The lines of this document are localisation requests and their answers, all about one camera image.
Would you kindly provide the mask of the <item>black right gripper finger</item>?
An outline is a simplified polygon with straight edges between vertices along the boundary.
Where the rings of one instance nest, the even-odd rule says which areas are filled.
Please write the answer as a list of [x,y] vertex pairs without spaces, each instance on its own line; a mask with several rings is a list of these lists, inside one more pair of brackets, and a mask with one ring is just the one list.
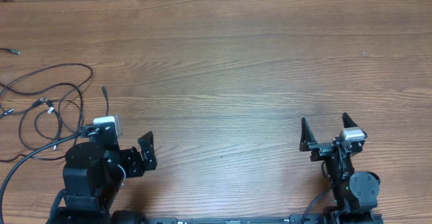
[[346,112],[342,114],[342,121],[344,128],[355,128],[358,126]]
[[301,137],[299,151],[312,151],[317,145],[317,141],[313,136],[310,126],[305,117],[301,119]]

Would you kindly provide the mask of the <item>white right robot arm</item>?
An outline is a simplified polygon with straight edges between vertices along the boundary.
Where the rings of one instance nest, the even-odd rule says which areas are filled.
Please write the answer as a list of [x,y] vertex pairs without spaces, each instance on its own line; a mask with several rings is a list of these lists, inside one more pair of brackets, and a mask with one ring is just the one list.
[[[301,223],[382,223],[380,214],[374,214],[381,180],[370,171],[356,171],[352,156],[362,152],[367,133],[358,127],[347,113],[342,114],[344,127],[331,142],[319,143],[306,120],[301,121],[299,151],[309,152],[312,162],[321,162],[321,173],[329,180],[329,187],[321,192],[301,216]],[[311,214],[312,207],[331,192],[334,206],[321,214]]]

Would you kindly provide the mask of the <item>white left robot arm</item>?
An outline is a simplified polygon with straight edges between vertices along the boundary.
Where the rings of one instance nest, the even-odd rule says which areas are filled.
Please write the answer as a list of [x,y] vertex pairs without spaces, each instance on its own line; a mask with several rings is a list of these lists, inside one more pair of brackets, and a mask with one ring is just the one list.
[[48,223],[147,223],[145,214],[110,208],[127,178],[141,177],[157,167],[154,137],[147,132],[136,147],[120,149],[111,130],[85,133],[88,142],[71,147],[65,154],[65,188],[51,207]]

